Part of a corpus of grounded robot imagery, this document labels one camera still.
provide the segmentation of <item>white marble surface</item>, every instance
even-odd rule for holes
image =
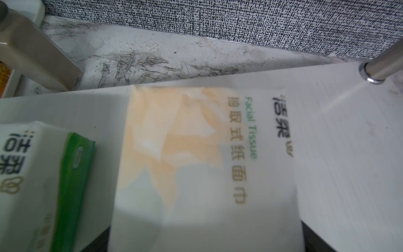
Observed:
[[[351,61],[55,16],[41,28],[84,70],[76,90]],[[23,77],[15,95],[52,92]]]

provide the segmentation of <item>chrome rod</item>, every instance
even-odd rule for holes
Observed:
[[[368,63],[360,66],[360,74],[373,84],[381,84],[387,77],[403,69],[403,38]]]

